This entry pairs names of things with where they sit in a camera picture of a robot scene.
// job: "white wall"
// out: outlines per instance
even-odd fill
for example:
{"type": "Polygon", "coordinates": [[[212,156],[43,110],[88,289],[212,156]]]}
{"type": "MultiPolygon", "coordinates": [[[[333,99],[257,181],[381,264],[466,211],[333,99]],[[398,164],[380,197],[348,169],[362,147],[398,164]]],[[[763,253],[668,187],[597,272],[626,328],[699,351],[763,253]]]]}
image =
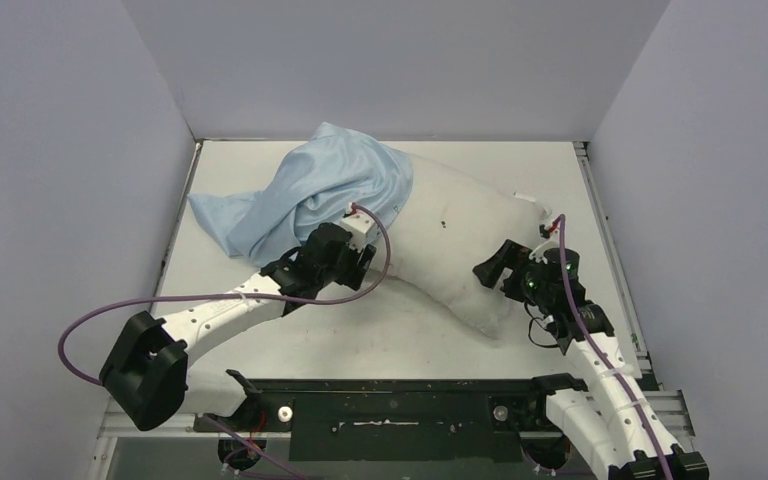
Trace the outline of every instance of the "white wall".
{"type": "MultiPolygon", "coordinates": [[[[0,0],[0,479],[84,478],[106,394],[60,331],[149,293],[193,142],[117,0],[0,0]]],[[[75,335],[97,372],[127,313],[75,335]]]]}
{"type": "Polygon", "coordinates": [[[673,0],[590,152],[712,478],[768,478],[768,2],[673,0]]]}
{"type": "Polygon", "coordinates": [[[197,137],[591,138],[668,0],[124,0],[197,137]]]}

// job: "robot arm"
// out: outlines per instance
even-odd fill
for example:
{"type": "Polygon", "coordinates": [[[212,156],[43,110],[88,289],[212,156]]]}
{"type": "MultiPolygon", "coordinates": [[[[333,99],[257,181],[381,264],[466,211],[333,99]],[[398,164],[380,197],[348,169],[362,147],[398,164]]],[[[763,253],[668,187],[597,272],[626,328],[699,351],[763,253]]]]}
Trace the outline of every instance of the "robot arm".
{"type": "Polygon", "coordinates": [[[335,282],[358,290],[375,254],[372,217],[350,211],[339,225],[324,223],[304,246],[230,290],[239,299],[203,303],[155,319],[131,317],[119,335],[99,380],[140,430],[151,430],[175,413],[233,414],[251,385],[235,371],[189,372],[202,355],[260,323],[288,315],[315,300],[335,282]]]}
{"type": "Polygon", "coordinates": [[[535,250],[507,240],[490,260],[473,269],[488,288],[510,270],[502,281],[505,296],[526,308],[537,307],[550,319],[547,331],[599,408],[594,411],[580,391],[565,388],[547,392],[546,418],[570,439],[600,480],[707,479],[702,457],[682,450],[646,400],[605,313],[586,300],[586,290],[578,282],[579,256],[562,251],[554,241],[557,226],[556,220],[550,228],[541,228],[547,241],[535,250]],[[659,464],[659,452],[668,472],[659,464]]]}

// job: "cable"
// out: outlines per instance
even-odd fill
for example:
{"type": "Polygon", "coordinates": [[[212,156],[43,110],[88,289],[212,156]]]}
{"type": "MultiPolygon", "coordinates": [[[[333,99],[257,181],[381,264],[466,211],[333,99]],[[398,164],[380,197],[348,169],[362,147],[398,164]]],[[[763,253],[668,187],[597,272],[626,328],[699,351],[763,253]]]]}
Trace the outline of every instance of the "cable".
{"type": "Polygon", "coordinates": [[[537,323],[537,326],[540,327],[540,329],[543,330],[544,332],[548,333],[549,331],[546,330],[546,327],[544,327],[538,321],[538,320],[541,320],[541,319],[535,317],[534,314],[531,313],[531,310],[528,309],[528,304],[525,303],[523,305],[525,305],[525,313],[527,313],[528,316],[531,317],[531,321],[528,322],[528,341],[531,342],[531,344],[534,345],[535,347],[540,347],[540,348],[561,348],[561,346],[558,345],[557,343],[555,343],[554,345],[543,345],[543,344],[535,342],[534,339],[531,338],[531,329],[534,328],[534,323],[535,322],[537,323]]]}
{"type": "MultiPolygon", "coordinates": [[[[247,451],[249,451],[248,447],[240,447],[240,448],[232,451],[228,455],[226,455],[225,459],[222,460],[222,469],[223,469],[223,471],[225,470],[225,468],[230,468],[228,466],[228,463],[231,461],[232,458],[234,458],[235,456],[237,456],[240,453],[247,452],[247,451]]],[[[297,477],[291,477],[289,475],[271,475],[271,474],[268,474],[268,473],[247,472],[245,470],[237,470],[235,468],[232,468],[232,471],[235,471],[236,475],[240,475],[240,476],[248,477],[248,478],[260,478],[262,480],[295,480],[297,478],[297,477]]]]}
{"type": "Polygon", "coordinates": [[[557,343],[554,345],[544,345],[542,343],[535,342],[534,339],[531,338],[531,330],[534,328],[534,322],[537,322],[537,317],[531,317],[531,320],[528,322],[528,341],[530,341],[532,345],[534,345],[535,347],[547,348],[547,349],[560,348],[560,345],[558,345],[557,343]]]}
{"type": "Polygon", "coordinates": [[[315,298],[311,299],[311,298],[288,297],[284,295],[271,295],[267,293],[250,293],[250,294],[246,294],[245,296],[237,293],[214,293],[214,294],[204,294],[204,295],[172,295],[172,296],[132,298],[131,300],[123,300],[121,302],[111,303],[110,305],[105,305],[101,308],[97,308],[87,313],[86,315],[82,316],[81,318],[75,320],[71,325],[66,327],[66,330],[63,331],[63,333],[60,335],[60,339],[57,341],[57,356],[60,357],[60,362],[63,363],[63,366],[65,366],[66,369],[72,372],[72,374],[75,375],[76,377],[84,381],[87,381],[89,383],[92,383],[93,385],[102,386],[102,383],[99,379],[82,372],[81,370],[78,369],[78,367],[76,367],[69,360],[69,358],[66,356],[66,339],[69,338],[69,335],[71,335],[76,328],[80,327],[81,325],[86,323],[88,320],[94,317],[97,317],[102,313],[106,313],[111,310],[116,310],[119,308],[130,307],[131,305],[141,305],[146,303],[165,303],[165,302],[196,302],[196,301],[207,301],[207,300],[239,300],[241,298],[252,299],[252,300],[276,300],[281,302],[299,303],[302,305],[340,305],[343,303],[353,302],[363,297],[364,295],[375,290],[378,287],[378,285],[380,285],[381,282],[384,281],[384,277],[387,276],[387,271],[390,269],[390,256],[391,256],[390,235],[387,233],[387,228],[384,226],[384,223],[382,223],[381,220],[374,213],[368,210],[366,207],[362,207],[356,203],[353,203],[352,208],[356,210],[360,210],[366,213],[367,215],[369,215],[372,218],[372,220],[375,222],[375,225],[378,226],[378,229],[381,231],[381,236],[384,238],[384,250],[385,250],[384,268],[381,270],[381,276],[376,278],[375,281],[372,282],[372,284],[366,287],[365,289],[353,295],[349,295],[348,297],[338,298],[336,300],[317,300],[315,298]]]}
{"type": "Polygon", "coordinates": [[[295,468],[291,467],[287,463],[285,463],[285,462],[283,462],[283,461],[273,457],[272,455],[264,452],[263,450],[261,450],[260,447],[258,447],[256,443],[250,441],[247,438],[241,437],[239,434],[237,434],[237,432],[231,430],[230,428],[228,428],[224,423],[220,422],[219,420],[215,420],[213,418],[210,418],[207,415],[203,415],[203,416],[201,416],[199,418],[201,418],[205,422],[213,425],[214,427],[219,429],[222,433],[230,435],[231,438],[233,438],[234,440],[242,443],[246,448],[248,448],[248,449],[250,449],[250,450],[252,450],[254,452],[257,452],[257,454],[260,455],[262,458],[265,458],[267,461],[269,461],[269,463],[271,463],[271,464],[275,465],[276,467],[280,468],[281,470],[284,470],[285,472],[289,473],[290,475],[293,476],[293,478],[298,478],[298,479],[301,479],[301,480],[310,480],[309,477],[307,477],[303,473],[299,472],[295,468]]]}
{"type": "MultiPolygon", "coordinates": [[[[587,343],[590,344],[590,347],[596,352],[599,360],[605,364],[605,367],[608,370],[613,370],[614,365],[610,362],[610,360],[608,360],[608,356],[599,349],[598,345],[596,345],[596,341],[593,339],[593,336],[590,335],[590,332],[587,331],[587,326],[584,324],[584,321],[581,319],[581,315],[578,312],[578,308],[575,306],[575,298],[573,298],[572,294],[572,285],[570,284],[569,272],[567,272],[566,269],[567,251],[564,242],[566,233],[566,216],[563,214],[559,215],[556,222],[558,222],[558,244],[561,254],[561,277],[564,280],[564,291],[567,294],[567,302],[569,302],[572,315],[575,317],[575,323],[578,325],[578,328],[581,330],[581,333],[584,335],[587,343]]],[[[667,464],[667,457],[664,455],[664,449],[662,449],[661,444],[658,443],[658,438],[655,435],[655,431],[652,429],[652,424],[649,423],[649,417],[647,417],[646,412],[643,411],[643,407],[640,405],[637,396],[631,389],[631,385],[629,385],[626,379],[619,373],[615,372],[614,378],[617,379],[617,381],[622,386],[622,389],[625,390],[629,400],[634,403],[634,409],[637,411],[637,416],[640,417],[640,421],[643,424],[643,429],[646,430],[646,434],[649,436],[649,441],[652,442],[652,446],[655,448],[655,453],[658,455],[658,463],[661,464],[661,469],[664,471],[664,477],[666,477],[666,480],[673,480],[673,474],[670,471],[669,464],[667,464]]]]}

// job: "white pillow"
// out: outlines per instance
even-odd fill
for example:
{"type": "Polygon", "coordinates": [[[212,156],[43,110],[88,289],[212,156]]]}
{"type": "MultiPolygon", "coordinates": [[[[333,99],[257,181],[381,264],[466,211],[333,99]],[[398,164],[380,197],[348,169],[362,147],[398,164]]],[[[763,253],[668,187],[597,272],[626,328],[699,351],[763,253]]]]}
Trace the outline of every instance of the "white pillow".
{"type": "MultiPolygon", "coordinates": [[[[389,275],[413,284],[484,334],[494,337],[510,300],[483,287],[472,268],[493,256],[506,239],[531,248],[540,243],[544,214],[538,204],[441,163],[411,155],[413,189],[388,230],[389,275]]],[[[382,241],[371,268],[384,264],[382,241]]]]}

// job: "light blue cloth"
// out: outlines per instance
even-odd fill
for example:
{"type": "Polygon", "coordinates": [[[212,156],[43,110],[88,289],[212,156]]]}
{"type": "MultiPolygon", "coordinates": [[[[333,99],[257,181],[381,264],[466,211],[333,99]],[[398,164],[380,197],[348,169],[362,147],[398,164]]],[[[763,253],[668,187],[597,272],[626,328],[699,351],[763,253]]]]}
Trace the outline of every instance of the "light blue cloth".
{"type": "Polygon", "coordinates": [[[301,245],[320,223],[339,221],[349,202],[372,210],[390,226],[412,186],[406,153],[323,123],[310,141],[284,157],[265,190],[187,198],[201,228],[225,253],[262,267],[301,245]]]}

